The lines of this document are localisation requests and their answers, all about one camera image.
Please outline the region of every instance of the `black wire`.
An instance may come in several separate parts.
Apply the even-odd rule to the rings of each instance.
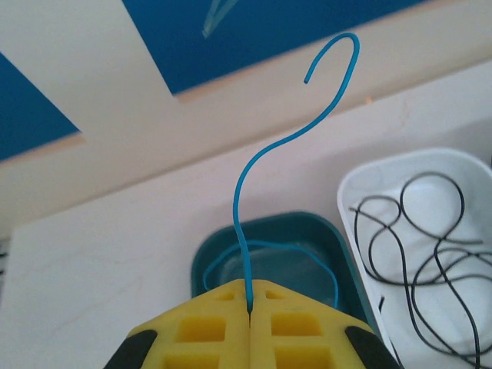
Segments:
[[[439,177],[444,179],[445,181],[449,181],[454,188],[457,191],[457,194],[459,195],[460,198],[460,214],[458,215],[457,219],[454,221],[454,223],[442,234],[435,234],[431,231],[423,229],[421,226],[417,225],[409,216],[409,214],[406,211],[405,208],[405,203],[404,203],[404,196],[406,190],[411,186],[415,181],[426,178],[426,177]],[[382,220],[376,218],[375,216],[368,214],[367,212],[362,210],[362,207],[368,203],[369,201],[389,201],[390,204],[394,205],[396,213],[394,218],[389,221],[388,223],[383,222]],[[407,307],[408,307],[408,312],[409,316],[411,319],[412,326],[414,327],[414,330],[417,334],[417,336],[430,348],[432,348],[435,351],[438,351],[442,354],[450,355],[456,358],[461,359],[462,361],[465,361],[469,365],[473,366],[476,369],[483,368],[483,369],[492,369],[491,367],[483,366],[480,362],[480,357],[483,354],[486,354],[490,351],[492,351],[492,344],[486,347],[485,349],[480,349],[480,337],[478,334],[478,329],[477,325],[475,323],[474,317],[472,313],[470,312],[469,307],[465,304],[463,298],[460,296],[460,294],[457,292],[454,283],[457,283],[459,281],[464,281],[470,278],[480,278],[484,279],[486,281],[492,281],[492,277],[489,275],[485,274],[477,274],[477,273],[470,273],[470,274],[462,274],[458,275],[456,277],[450,278],[447,273],[455,268],[457,265],[460,263],[466,261],[467,259],[474,258],[477,259],[478,261],[481,261],[489,266],[492,267],[492,261],[487,260],[485,256],[492,256],[492,252],[488,251],[479,251],[479,252],[472,252],[469,251],[465,248],[464,246],[471,247],[473,245],[477,244],[483,244],[482,240],[462,240],[462,239],[456,239],[456,238],[451,238],[450,234],[453,233],[453,231],[457,228],[457,226],[460,224],[463,216],[464,216],[464,211],[465,211],[465,201],[464,201],[464,195],[463,192],[460,188],[460,186],[454,181],[452,178],[443,175],[442,173],[438,172],[424,172],[420,173],[418,175],[415,175],[412,177],[410,180],[404,183],[404,186],[401,189],[399,200],[396,200],[390,196],[384,196],[384,195],[372,195],[372,196],[367,196],[364,198],[361,203],[357,206],[357,208],[350,208],[351,211],[355,212],[355,218],[354,218],[354,239],[355,243],[357,245],[357,249],[359,250],[359,253],[361,252],[361,247],[359,245],[359,235],[358,235],[358,221],[359,221],[359,216],[364,216],[367,219],[370,219],[371,221],[379,224],[381,227],[372,235],[368,249],[367,249],[367,256],[369,260],[369,265],[371,269],[364,263],[364,268],[366,272],[376,281],[379,281],[381,283],[393,285],[393,286],[400,286],[403,287],[405,290],[405,296],[407,300]],[[396,225],[396,223],[399,222],[400,219],[404,218],[408,223],[411,224],[413,228],[415,228],[417,231],[419,231],[421,234],[424,234],[428,236],[429,238],[432,238],[436,241],[436,244],[434,245],[434,248],[430,255],[426,258],[426,260],[420,265],[420,267],[417,269],[417,272],[414,274],[414,276],[411,278],[411,283],[409,283],[409,275],[407,273],[407,259],[406,255],[404,252],[404,246],[401,242],[401,239],[398,237],[398,235],[394,232],[393,226]],[[373,260],[373,250],[374,250],[374,245],[376,244],[376,240],[384,233],[384,232],[389,232],[393,239],[396,241],[398,249],[400,251],[401,255],[401,263],[402,263],[402,275],[403,275],[403,280],[394,280],[390,278],[383,277],[379,271],[377,270],[374,260]],[[446,248],[446,249],[440,249],[440,246],[444,243],[449,243],[449,244],[457,244],[461,245],[463,247],[451,247],[451,248]],[[446,267],[442,265],[440,262],[440,255],[447,253],[447,252],[457,252],[461,253],[462,255],[458,258],[455,258],[451,263],[449,263]],[[439,268],[439,273],[433,276],[432,278],[427,278],[425,280],[420,280],[419,277],[423,270],[426,268],[426,266],[431,262],[435,261],[437,264],[437,267]],[[474,352],[472,353],[460,353],[456,349],[452,347],[451,344],[446,342],[444,338],[442,338],[431,326],[431,324],[424,318],[424,316],[421,313],[420,308],[418,307],[417,300],[415,298],[415,290],[417,287],[423,287],[423,286],[437,286],[437,285],[447,285],[451,291],[453,292],[455,298],[458,300],[460,303],[461,307],[464,309],[467,318],[470,322],[472,331],[474,333]],[[379,304],[379,309],[381,311],[384,303],[384,298],[381,299],[380,304]],[[426,339],[422,332],[421,329],[417,326],[417,318],[418,320],[429,330],[429,332],[445,347],[443,349],[442,347],[438,347],[435,344],[432,344],[429,342],[428,339]]]
[[[7,252],[1,252],[0,253],[0,259],[6,258],[7,256],[8,256],[8,253]],[[4,273],[5,273],[5,270],[4,269],[0,269],[0,275],[3,275]]]
[[[384,300],[385,300],[385,297],[381,296],[381,299],[379,300],[379,305],[377,306],[377,309],[379,309],[380,313],[383,310]],[[398,367],[400,367],[400,369],[405,369],[405,367],[403,366],[403,363],[400,360],[400,357],[398,356],[397,349],[394,347],[394,344],[393,344],[393,342],[391,342],[391,340],[390,340],[390,343],[391,343],[391,346],[393,348],[394,356],[396,356]]]

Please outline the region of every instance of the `white surface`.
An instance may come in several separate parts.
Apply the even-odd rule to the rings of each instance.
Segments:
[[[404,289],[388,286],[369,278],[364,264],[369,269],[368,246],[374,233],[381,226],[374,221],[359,217],[358,236],[361,253],[357,250],[354,238],[354,212],[367,196],[386,195],[399,200],[404,183],[413,176],[427,171],[437,171],[449,176],[460,186],[465,200],[464,217],[449,238],[460,240],[482,240],[483,245],[455,245],[444,242],[440,249],[449,247],[467,248],[478,252],[492,250],[492,170],[483,162],[459,151],[434,149],[419,151],[396,158],[376,161],[351,171],[340,185],[338,207],[344,222],[345,231],[351,244],[354,260],[357,262],[362,280],[369,291],[373,311],[378,315],[377,306],[382,296],[385,297],[382,310],[383,327],[395,346],[400,359],[407,369],[422,367],[445,367],[449,369],[469,367],[463,361],[432,351],[414,332],[408,314]],[[457,220],[460,214],[460,198],[454,186],[442,178],[425,177],[411,184],[405,192],[405,208],[415,224],[433,234],[443,234]],[[396,216],[395,204],[389,201],[369,201],[361,209],[385,222],[391,222]],[[429,238],[408,223],[403,217],[393,227],[402,241],[407,257],[409,282],[422,262],[432,255],[436,241]],[[374,243],[374,263],[381,275],[392,280],[402,280],[401,254],[396,241],[389,234],[382,234]],[[446,267],[461,253],[449,252],[440,259]],[[421,280],[438,274],[439,270],[431,262]],[[492,269],[478,260],[469,260],[457,265],[450,271],[450,276],[478,273],[492,276]],[[490,344],[490,306],[492,290],[490,282],[469,279],[454,284],[465,303],[470,308],[477,324],[482,349]],[[473,334],[470,322],[464,314],[455,296],[447,286],[417,288],[416,301],[430,325],[444,340],[459,352],[474,352]],[[429,342],[445,347],[432,337],[422,325],[417,324]],[[384,334],[387,346],[391,342]],[[492,354],[484,355],[482,365],[492,364]]]
[[[490,0],[429,2],[356,32],[361,56],[342,110],[492,58]],[[81,129],[85,143],[0,165],[0,238],[26,221],[302,125],[326,105],[350,57],[349,41],[337,45],[304,85],[324,43],[182,104],[121,0],[1,1],[0,50]],[[332,134],[356,144],[348,129]]]
[[[320,214],[355,165],[429,145],[490,159],[492,62],[324,121],[262,158],[241,218]],[[17,229],[0,308],[0,367],[103,367],[128,331],[190,296],[199,244],[231,223],[234,186],[274,138]]]

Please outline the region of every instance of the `blue panel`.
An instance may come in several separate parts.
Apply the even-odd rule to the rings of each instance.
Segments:
[[[423,1],[123,0],[173,94]]]
[[[77,131],[0,53],[0,161]]]

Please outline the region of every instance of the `blue wire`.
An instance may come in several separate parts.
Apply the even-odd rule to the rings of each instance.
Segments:
[[[357,58],[359,56],[361,44],[356,35],[347,32],[332,38],[316,55],[316,58],[314,58],[313,62],[311,63],[311,67],[309,67],[306,77],[304,78],[304,83],[307,84],[311,79],[311,76],[318,62],[321,60],[321,58],[323,58],[323,55],[331,48],[331,46],[333,46],[336,42],[338,42],[342,38],[350,38],[352,40],[352,42],[354,43],[354,51],[352,52],[352,57],[348,64],[347,71],[345,72],[344,79],[341,82],[340,88],[338,89],[337,94],[335,95],[332,102],[311,123],[301,128],[300,130],[296,131],[292,135],[288,135],[286,138],[282,138],[281,140],[278,140],[273,144],[270,144],[266,148],[260,150],[246,164],[243,171],[241,172],[241,175],[239,176],[238,183],[236,184],[236,189],[234,191],[234,200],[232,203],[232,218],[234,221],[234,229],[236,231],[236,235],[238,236],[239,247],[241,249],[241,256],[243,258],[244,286],[246,290],[246,308],[248,309],[249,314],[251,314],[251,312],[253,311],[253,299],[254,299],[253,276],[251,274],[251,258],[248,251],[248,244],[246,242],[246,237],[244,236],[244,232],[241,228],[241,222],[239,221],[239,198],[241,195],[241,188],[243,186],[244,180],[246,179],[246,175],[248,175],[248,172],[250,171],[251,167],[254,165],[254,163],[256,163],[256,161],[258,161],[259,158],[261,158],[263,155],[273,150],[274,148],[282,146],[283,144],[286,144],[289,141],[292,141],[298,138],[299,136],[302,136],[304,133],[310,131],[320,121],[325,119],[327,115],[330,114],[333,111],[333,109],[337,106],[338,102],[341,100],[342,96],[344,95],[345,90],[347,89],[348,82],[351,80],[352,73],[354,72],[354,67],[357,64]]]
[[[279,250],[291,250],[291,251],[299,251],[302,252],[303,254],[306,254],[310,258],[313,259],[313,261],[318,264],[320,267],[322,267],[331,277],[331,280],[333,281],[333,286],[334,286],[334,301],[333,301],[333,308],[337,309],[338,308],[338,282],[337,278],[335,277],[334,272],[323,262],[321,261],[315,254],[310,252],[309,250],[306,250],[305,248],[300,248],[298,246],[294,246],[292,244],[279,244],[275,242],[267,242],[267,241],[258,241],[258,240],[248,240],[248,247],[261,247],[261,248],[275,248]],[[239,249],[239,243],[233,244],[229,248],[226,248],[218,257],[212,261],[207,269],[205,269],[205,272],[203,273],[203,285],[205,287],[206,291],[209,291],[210,288],[208,286],[208,275],[230,254],[235,252],[237,249]]]

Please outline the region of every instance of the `white bin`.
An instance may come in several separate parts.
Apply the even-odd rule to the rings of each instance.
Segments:
[[[356,168],[341,182],[337,194],[338,208],[354,263],[361,273],[381,335],[388,348],[391,349],[391,344],[394,345],[406,369],[471,367],[457,358],[437,353],[426,346],[411,325],[404,289],[375,281],[364,270],[363,262],[369,266],[369,241],[381,226],[370,219],[359,217],[357,229],[360,253],[354,238],[355,213],[351,208],[356,208],[362,199],[371,195],[382,194],[398,200],[406,181],[428,171],[440,172],[453,178],[464,194],[463,220],[450,237],[480,239],[483,241],[482,245],[464,247],[473,251],[492,251],[492,171],[482,161],[460,151],[435,148],[374,161]],[[415,181],[406,190],[404,203],[414,223],[435,234],[445,232],[460,212],[460,198],[456,188],[450,182],[437,177],[424,177]],[[364,210],[386,222],[391,221],[397,213],[397,207],[389,201],[369,201]],[[408,274],[412,275],[417,266],[432,252],[436,241],[421,234],[403,217],[394,226],[394,231],[402,240],[407,255]],[[374,242],[374,263],[386,278],[401,278],[401,253],[389,232],[383,233],[385,234]],[[435,273],[438,271],[437,265],[435,261],[431,263],[432,271],[427,272]],[[459,264],[453,272],[475,272],[492,277],[492,268],[476,259]],[[456,282],[455,286],[474,316],[481,347],[492,344],[491,283],[486,280],[467,279]],[[378,305],[383,296],[384,305],[380,315]],[[474,340],[470,322],[448,286],[419,287],[416,298],[422,314],[438,334],[445,337],[454,347],[473,352]],[[422,331],[433,344],[438,344],[425,327]],[[482,365],[492,366],[492,353],[482,357]]]

